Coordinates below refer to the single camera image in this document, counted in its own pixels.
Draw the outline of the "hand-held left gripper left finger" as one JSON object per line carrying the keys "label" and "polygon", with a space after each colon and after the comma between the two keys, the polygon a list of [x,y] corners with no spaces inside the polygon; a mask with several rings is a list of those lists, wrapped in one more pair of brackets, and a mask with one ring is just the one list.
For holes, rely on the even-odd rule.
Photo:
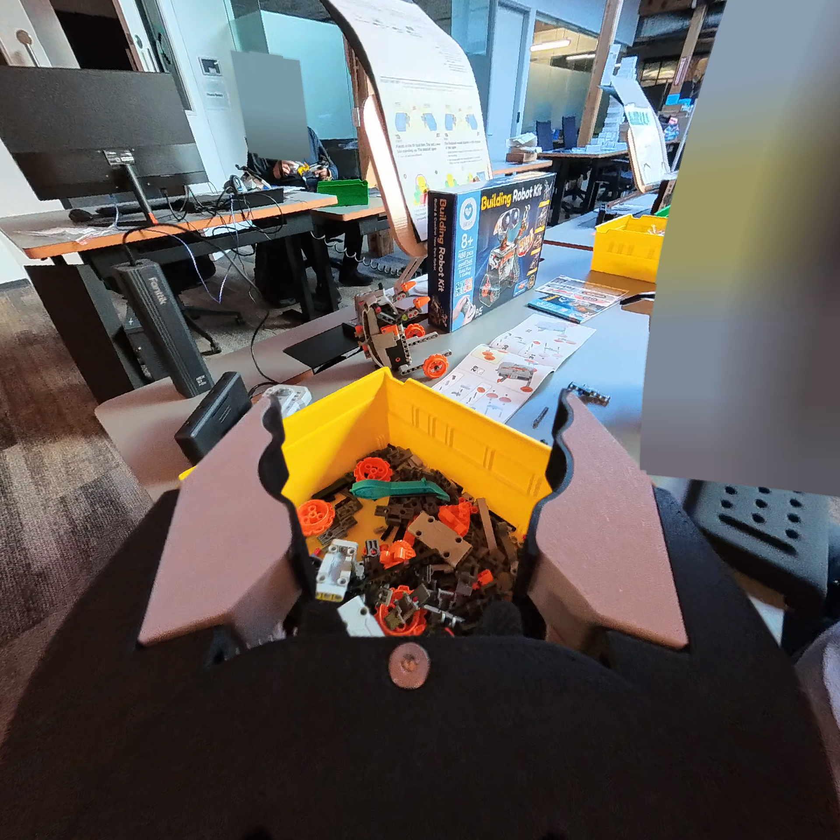
{"label": "hand-held left gripper left finger", "polygon": [[185,479],[176,500],[139,642],[215,626],[247,646],[276,635],[312,562],[289,479],[275,396],[259,401]]}

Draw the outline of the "pile of building kit parts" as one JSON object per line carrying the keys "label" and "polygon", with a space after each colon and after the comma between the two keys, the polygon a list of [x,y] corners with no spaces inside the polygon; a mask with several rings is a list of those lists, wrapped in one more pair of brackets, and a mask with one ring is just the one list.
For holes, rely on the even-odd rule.
{"label": "pile of building kit parts", "polygon": [[513,596],[515,526],[409,448],[352,459],[297,514],[316,598],[352,637],[490,634]]}

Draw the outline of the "yellow plastic parts bin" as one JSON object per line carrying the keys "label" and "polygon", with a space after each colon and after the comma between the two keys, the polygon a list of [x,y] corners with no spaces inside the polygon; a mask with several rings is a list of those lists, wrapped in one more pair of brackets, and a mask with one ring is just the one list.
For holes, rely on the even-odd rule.
{"label": "yellow plastic parts bin", "polygon": [[[282,423],[285,439],[281,449],[289,469],[283,494],[297,516],[298,506],[349,468],[352,459],[388,444],[409,448],[473,496],[486,498],[493,511],[515,526],[523,555],[513,596],[501,603],[509,605],[514,600],[531,513],[549,492],[543,476],[549,460],[547,447],[425,385],[414,381],[402,384],[384,372],[370,374],[290,420],[282,418]],[[303,598],[327,603],[316,598],[309,547],[308,552],[311,597],[300,594],[295,604]]]}

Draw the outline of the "instruction booklet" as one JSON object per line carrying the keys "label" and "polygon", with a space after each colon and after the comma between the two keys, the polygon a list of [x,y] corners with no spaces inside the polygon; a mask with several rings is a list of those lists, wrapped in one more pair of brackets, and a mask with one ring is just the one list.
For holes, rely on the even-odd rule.
{"label": "instruction booklet", "polygon": [[533,314],[489,344],[480,344],[433,390],[504,424],[542,381],[595,330]]}

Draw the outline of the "grey desk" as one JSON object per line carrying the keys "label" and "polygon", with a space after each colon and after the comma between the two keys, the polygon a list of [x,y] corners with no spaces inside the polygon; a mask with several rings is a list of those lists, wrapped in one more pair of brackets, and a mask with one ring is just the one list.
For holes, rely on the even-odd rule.
{"label": "grey desk", "polygon": [[[652,308],[653,301],[643,299],[625,307],[616,303],[596,315],[587,324],[595,330],[594,335],[538,387],[507,424],[532,438],[548,440],[561,387],[571,382],[586,385],[612,398],[609,406],[592,405],[591,410],[628,454],[638,460],[648,312]],[[247,349],[215,355],[209,359],[208,367],[214,375],[238,371],[247,386],[267,379],[291,381],[297,376],[294,363],[299,361],[286,354],[286,347],[352,319],[353,315],[342,311],[257,342],[256,359],[264,374],[257,372]],[[312,400],[317,401],[373,370],[373,363],[360,351],[313,374],[303,385],[309,389]],[[114,397],[96,409],[99,423],[153,499],[173,488],[175,474],[187,466],[174,435],[199,401],[198,397],[181,397],[171,381],[163,379]],[[774,631],[774,621],[782,618],[782,610],[754,598],[751,589],[747,591],[771,632],[781,639]]]}

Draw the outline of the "wooden office desk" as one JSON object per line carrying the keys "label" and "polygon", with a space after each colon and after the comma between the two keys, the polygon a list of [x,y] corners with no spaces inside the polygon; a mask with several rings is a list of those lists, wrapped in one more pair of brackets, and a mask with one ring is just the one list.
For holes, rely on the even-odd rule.
{"label": "wooden office desk", "polygon": [[35,261],[26,266],[38,297],[70,357],[98,404],[146,385],[110,289],[112,268],[123,262],[124,245],[165,240],[152,259],[161,264],[194,256],[223,254],[261,241],[318,232],[324,224],[371,217],[367,228],[387,227],[379,197],[367,206],[337,206],[333,196],[288,194],[279,204],[249,205],[240,212],[220,209],[192,214],[181,222],[158,213],[159,227],[134,230],[72,224],[68,211],[2,219],[2,233]]}

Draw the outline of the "black box device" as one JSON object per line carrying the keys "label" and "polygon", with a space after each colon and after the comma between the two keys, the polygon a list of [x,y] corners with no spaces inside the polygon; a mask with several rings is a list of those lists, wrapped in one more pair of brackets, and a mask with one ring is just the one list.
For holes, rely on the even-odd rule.
{"label": "black box device", "polygon": [[252,406],[240,373],[224,373],[177,430],[174,440],[195,466]]}

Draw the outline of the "grey battery box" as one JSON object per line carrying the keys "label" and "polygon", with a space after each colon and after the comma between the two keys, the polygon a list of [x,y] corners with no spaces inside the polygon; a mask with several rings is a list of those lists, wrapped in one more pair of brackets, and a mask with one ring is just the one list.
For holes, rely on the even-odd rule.
{"label": "grey battery box", "polygon": [[312,394],[309,389],[302,385],[267,385],[257,388],[252,395],[251,402],[257,404],[263,398],[275,397],[280,405],[281,414],[284,419],[298,413],[312,402]]}

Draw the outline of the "black foam mat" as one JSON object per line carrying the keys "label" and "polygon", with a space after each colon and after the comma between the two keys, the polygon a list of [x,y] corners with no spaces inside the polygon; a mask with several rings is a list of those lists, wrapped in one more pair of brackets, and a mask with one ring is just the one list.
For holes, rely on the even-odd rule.
{"label": "black foam mat", "polygon": [[692,480],[685,509],[745,588],[782,618],[773,630],[793,658],[838,621],[838,513],[832,497]]}

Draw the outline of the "black upright device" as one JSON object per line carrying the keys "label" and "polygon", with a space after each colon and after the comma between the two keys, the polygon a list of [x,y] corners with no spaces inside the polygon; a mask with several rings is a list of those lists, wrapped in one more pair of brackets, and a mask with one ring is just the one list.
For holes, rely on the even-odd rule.
{"label": "black upright device", "polygon": [[209,392],[214,379],[162,267],[152,260],[138,259],[117,264],[112,272],[175,389],[183,397]]}

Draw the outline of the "partly built toy robot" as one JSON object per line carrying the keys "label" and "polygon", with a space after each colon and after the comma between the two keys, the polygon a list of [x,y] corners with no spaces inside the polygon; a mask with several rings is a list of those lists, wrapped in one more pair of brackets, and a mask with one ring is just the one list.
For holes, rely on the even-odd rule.
{"label": "partly built toy robot", "polygon": [[354,298],[357,321],[355,338],[364,355],[377,367],[396,375],[423,372],[437,379],[448,371],[449,350],[432,353],[415,363],[412,350],[437,333],[426,331],[421,321],[427,317],[431,301],[427,280],[399,280],[393,288],[365,290]]}

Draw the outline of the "blue robot kit box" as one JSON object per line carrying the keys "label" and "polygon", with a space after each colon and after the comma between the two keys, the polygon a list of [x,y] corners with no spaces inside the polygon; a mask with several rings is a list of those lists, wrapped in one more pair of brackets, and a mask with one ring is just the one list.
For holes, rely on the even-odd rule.
{"label": "blue robot kit box", "polygon": [[495,177],[427,195],[427,320],[453,332],[533,288],[554,173]]}

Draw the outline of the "green plastic bin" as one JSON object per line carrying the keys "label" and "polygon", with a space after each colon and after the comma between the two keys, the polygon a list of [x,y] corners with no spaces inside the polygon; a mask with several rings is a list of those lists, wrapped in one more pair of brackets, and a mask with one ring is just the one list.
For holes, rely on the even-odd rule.
{"label": "green plastic bin", "polygon": [[358,178],[320,181],[317,192],[336,196],[340,207],[366,206],[370,201],[368,182]]}

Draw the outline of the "black computer monitor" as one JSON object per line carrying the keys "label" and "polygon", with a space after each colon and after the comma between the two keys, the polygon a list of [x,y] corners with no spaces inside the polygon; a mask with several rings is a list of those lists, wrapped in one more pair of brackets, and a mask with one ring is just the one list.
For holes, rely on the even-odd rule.
{"label": "black computer monitor", "polygon": [[209,182],[167,73],[2,67],[1,136],[43,201]]}

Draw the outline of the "curled white poster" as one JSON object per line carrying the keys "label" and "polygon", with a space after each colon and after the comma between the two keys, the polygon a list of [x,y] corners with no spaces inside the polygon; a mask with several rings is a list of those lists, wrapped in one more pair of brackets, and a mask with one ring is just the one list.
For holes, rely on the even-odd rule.
{"label": "curled white poster", "polygon": [[407,255],[425,257],[431,193],[492,178],[473,70],[414,3],[323,5],[371,83],[360,127],[393,238]]}

